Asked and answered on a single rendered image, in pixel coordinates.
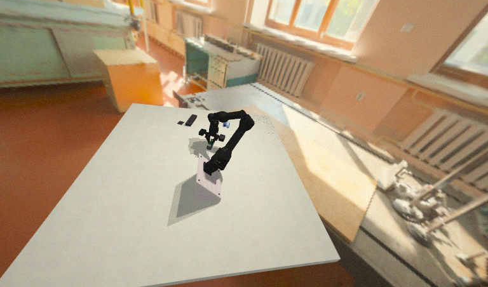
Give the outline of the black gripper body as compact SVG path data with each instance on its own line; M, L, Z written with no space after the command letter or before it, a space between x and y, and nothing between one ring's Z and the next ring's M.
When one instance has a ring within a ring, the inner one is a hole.
M209 132L207 132L207 130L204 130L204 129L200 129L199 131L199 134L198 135L201 135L203 136L205 134L206 137L209 137L209 136L212 136L214 137L215 139L218 139L219 138L219 141L223 142L224 139L225 139L225 135L222 135L220 134L220 136L217 134L217 128L214 129L214 128L209 128Z

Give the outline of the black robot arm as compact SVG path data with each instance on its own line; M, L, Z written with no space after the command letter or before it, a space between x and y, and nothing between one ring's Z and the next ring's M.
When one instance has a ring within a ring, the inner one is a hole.
M208 162L203 162L203 171L212 176L212 173L220 169L224 170L227 163L231 158L233 149L236 147L237 143L240 141L244 133L250 130L254 126L254 120L247 114L244 110L236 112L216 112L210 113L208 115L208 120L210 122L210 127L216 129L219 132L219 121L222 123L227 122L231 119L240 119L239 127L230 138L228 143L217 150L217 152L211 157Z

